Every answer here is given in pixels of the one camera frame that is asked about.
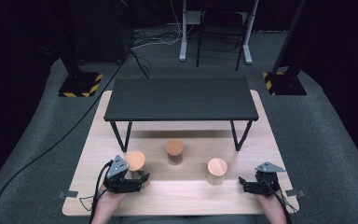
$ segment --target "gray carpet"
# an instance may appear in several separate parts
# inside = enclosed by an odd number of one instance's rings
[[[178,60],[180,42],[149,45],[134,52],[150,61],[150,78],[246,77],[250,88],[261,97],[292,185],[307,193],[299,198],[300,209],[293,216],[294,223],[358,223],[358,151],[324,91],[304,73],[299,74],[299,79],[306,96],[270,96],[267,91],[262,72],[272,69],[285,36],[285,33],[252,34],[250,48],[254,63],[245,65],[242,61],[238,72],[234,70],[237,54],[232,52],[203,50],[200,67],[196,68],[194,39],[188,41],[184,63]],[[0,223],[88,223],[87,217],[63,215],[63,199],[57,196],[69,189],[96,110],[94,103],[106,85],[111,90],[114,80],[108,81],[118,66],[87,63],[81,69],[104,74],[96,94],[89,98],[58,97],[67,73],[61,61],[53,64],[34,118],[0,171],[0,190],[24,165],[75,128],[10,182],[0,198]],[[116,77],[143,75],[134,57],[129,55]],[[131,217],[122,218],[121,222],[245,223],[243,216],[181,217],[171,222],[169,219]],[[267,223],[264,216],[256,219],[258,223]],[[112,223],[119,221],[118,217],[112,218]]]

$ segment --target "dark background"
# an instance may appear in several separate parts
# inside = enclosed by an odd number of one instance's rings
[[[173,22],[169,1],[131,2],[135,27]],[[172,0],[181,20],[182,1]],[[199,2],[189,7],[197,8]],[[298,48],[310,34],[310,24],[320,25],[302,70],[324,89],[358,147],[358,1],[309,1],[282,66],[296,61]],[[54,16],[72,28],[70,1],[48,1]],[[287,31],[298,0],[260,0],[255,31]],[[59,58],[45,1],[0,1],[0,168],[29,124],[43,94],[49,68]],[[74,37],[64,33],[70,49]]]

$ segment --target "table leg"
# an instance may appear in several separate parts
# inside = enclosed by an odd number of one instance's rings
[[[127,127],[127,134],[126,134],[126,142],[125,142],[125,144],[123,144],[123,141],[121,141],[121,136],[120,136],[120,133],[118,132],[118,128],[117,128],[116,123],[115,122],[110,122],[110,125],[112,126],[112,129],[113,129],[113,132],[115,133],[115,136],[117,138],[118,144],[121,147],[121,151],[126,153],[128,145],[129,145],[129,140],[130,140],[132,121],[129,121],[129,125]]]
[[[249,121],[248,121],[248,124],[246,125],[245,132],[243,133],[243,136],[242,136],[240,142],[238,142],[238,140],[237,140],[237,133],[235,132],[234,121],[233,121],[233,120],[230,121],[232,136],[233,136],[233,138],[234,138],[235,150],[237,150],[237,151],[240,151],[240,150],[241,150],[241,147],[242,147],[242,145],[243,145],[243,142],[245,141],[246,136],[248,135],[248,132],[249,132],[249,130],[251,129],[252,122],[253,122],[252,120],[249,120]]]

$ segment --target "yellow black hazard tape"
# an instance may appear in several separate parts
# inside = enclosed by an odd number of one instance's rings
[[[94,83],[90,86],[87,91],[62,91],[59,93],[59,96],[63,97],[90,97],[95,94],[100,85],[101,79],[103,78],[103,74],[99,74]]]
[[[284,75],[284,73],[278,72],[276,75]],[[264,81],[266,82],[267,90],[268,90],[269,94],[275,95],[276,92],[275,92],[274,86],[272,85],[272,82],[271,82],[271,76],[272,76],[272,74],[270,74],[268,72],[263,72],[263,78],[264,78]]]

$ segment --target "cable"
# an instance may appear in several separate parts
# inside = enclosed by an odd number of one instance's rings
[[[174,30],[168,30],[168,31],[163,31],[162,34],[158,34],[158,35],[147,35],[147,33],[155,33],[156,31],[143,31],[143,32],[136,32],[134,35],[138,35],[139,37],[135,38],[131,48],[132,49],[136,49],[142,46],[146,46],[148,44],[146,44],[148,41],[156,41],[156,40],[163,40],[165,38],[170,37],[171,35],[176,35]]]
[[[140,45],[140,46],[132,47],[132,49],[137,49],[137,48],[140,48],[140,47],[144,47],[144,46],[148,46],[148,45],[156,45],[156,44],[172,45],[172,44],[176,43],[177,41],[179,41],[179,40],[181,39],[181,38],[180,38],[180,32],[181,32],[180,23],[179,23],[178,18],[176,17],[175,10],[173,9],[172,0],[170,0],[170,2],[171,2],[172,13],[173,13],[173,16],[175,17],[175,21],[176,21],[176,24],[177,24],[177,26],[178,26],[178,36],[176,37],[176,39],[173,40],[173,41],[170,41],[170,42],[165,42],[165,41],[162,40],[161,38],[158,38],[157,40],[159,40],[161,43],[143,44],[143,45]]]
[[[130,51],[131,51],[131,54],[133,55],[133,57],[135,58],[136,62],[138,63],[139,67],[141,68],[142,72],[144,73],[144,76],[143,76],[143,77],[149,78],[150,71],[152,70],[152,64],[150,63],[150,61],[148,61],[147,59],[144,59],[144,58],[139,57],[138,55],[135,54],[135,52],[133,52],[132,49],[130,49]],[[146,66],[144,66],[143,64],[141,64],[141,63],[139,62],[139,59],[144,60],[144,61],[147,61],[147,62],[149,63],[149,68],[147,68]]]
[[[283,197],[283,200],[284,200],[284,203],[285,203],[286,205],[288,205],[288,206],[293,210],[294,213],[297,213],[297,212],[298,212],[298,210],[295,209],[295,208],[286,200],[285,197]]]
[[[89,196],[89,197],[86,197],[86,198],[79,198],[79,201],[81,202],[81,205],[83,205],[83,207],[84,207],[87,211],[91,211],[91,208],[87,208],[86,205],[84,205],[83,200],[85,200],[85,199],[90,199],[90,198],[93,198],[93,197],[94,197],[94,195]]]
[[[275,190],[271,187],[271,185],[269,183],[266,182],[266,180],[263,177],[260,177],[264,183],[266,183],[267,187],[269,188],[269,190],[272,191],[272,193],[274,194],[274,196],[277,198],[278,202],[281,204],[283,212],[284,212],[284,216],[286,217],[286,223],[287,224],[292,224],[292,219],[290,218],[289,213],[286,210],[286,205],[284,202],[284,197],[283,197],[283,193],[282,193],[282,199],[278,196],[278,194],[275,192]]]
[[[98,195],[98,189],[100,188],[100,180],[101,180],[101,176],[103,175],[103,171],[104,169],[106,169],[106,167],[111,166],[113,163],[113,161],[108,162],[107,164],[104,165],[103,169],[101,170],[100,174],[98,175],[98,179],[97,179],[97,184],[95,186],[95,193],[94,193],[94,197],[92,198],[92,207],[91,207],[91,215],[89,216],[89,223],[92,222],[92,219],[94,218],[95,215],[95,209],[97,208],[97,203],[98,200],[100,199],[101,196],[103,196],[103,194],[106,192],[106,190],[104,190],[101,195]]]
[[[16,178],[17,175],[19,175],[23,170],[25,170],[26,168],[28,168],[31,164],[33,164],[35,161],[38,161],[40,158],[42,158],[43,156],[45,156],[46,154],[48,154],[53,148],[55,148],[63,139],[65,139],[76,127],[77,125],[80,124],[80,122],[88,115],[88,113],[91,111],[91,109],[95,106],[95,104],[99,101],[99,99],[101,98],[101,96],[103,95],[103,92],[106,90],[106,88],[108,87],[108,85],[110,84],[110,82],[113,80],[113,78],[117,75],[118,71],[120,70],[122,64],[119,66],[119,68],[117,69],[117,71],[113,74],[113,76],[109,79],[108,83],[103,87],[103,89],[101,90],[101,93],[98,95],[97,99],[92,103],[92,105],[89,107],[89,109],[86,111],[86,113],[80,118],[80,120],[74,125],[74,127],[72,127],[68,133],[66,133],[62,138],[60,138],[56,143],[54,143],[51,147],[49,147],[45,152],[43,152],[42,154],[40,154],[39,156],[37,156],[36,158],[34,158],[32,161],[28,162],[27,164],[25,164],[18,172],[16,172],[7,182],[6,184],[2,187],[2,189],[0,190],[0,198],[3,194],[3,192],[5,191],[5,189],[7,188],[7,186],[10,184],[10,182]]]

